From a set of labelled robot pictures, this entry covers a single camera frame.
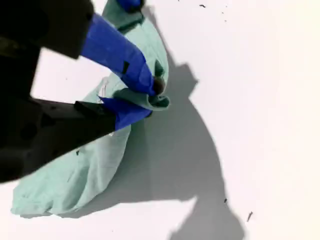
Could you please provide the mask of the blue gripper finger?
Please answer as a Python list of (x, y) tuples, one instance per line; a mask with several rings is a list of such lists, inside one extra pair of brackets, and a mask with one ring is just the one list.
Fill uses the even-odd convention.
[(39, 125), (29, 151), (32, 173), (54, 159), (107, 134), (143, 120), (151, 110), (126, 100), (103, 98), (102, 103), (74, 104), (35, 99)]
[(127, 12), (140, 12), (145, 5), (144, 0), (117, 0), (117, 3)]
[(109, 68), (133, 91), (151, 96), (165, 84), (154, 76), (143, 53), (94, 11), (89, 0), (16, 0), (14, 29), (35, 53), (26, 53), (25, 74), (32, 85), (40, 48), (64, 56), (85, 57)]

